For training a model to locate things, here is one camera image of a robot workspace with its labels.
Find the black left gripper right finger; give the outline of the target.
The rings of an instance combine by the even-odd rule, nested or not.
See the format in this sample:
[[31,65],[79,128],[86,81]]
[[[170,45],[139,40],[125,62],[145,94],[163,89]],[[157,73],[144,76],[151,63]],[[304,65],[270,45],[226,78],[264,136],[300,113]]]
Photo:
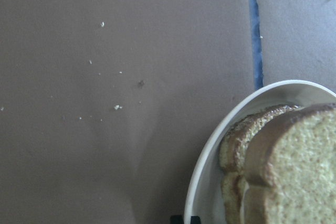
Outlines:
[[200,217],[199,216],[191,216],[190,224],[200,224]]

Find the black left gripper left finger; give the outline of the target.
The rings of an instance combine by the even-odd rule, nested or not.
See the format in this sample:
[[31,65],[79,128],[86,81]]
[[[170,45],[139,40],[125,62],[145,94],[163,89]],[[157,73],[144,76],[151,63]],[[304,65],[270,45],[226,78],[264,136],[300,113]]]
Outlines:
[[182,215],[170,216],[170,224],[182,224]]

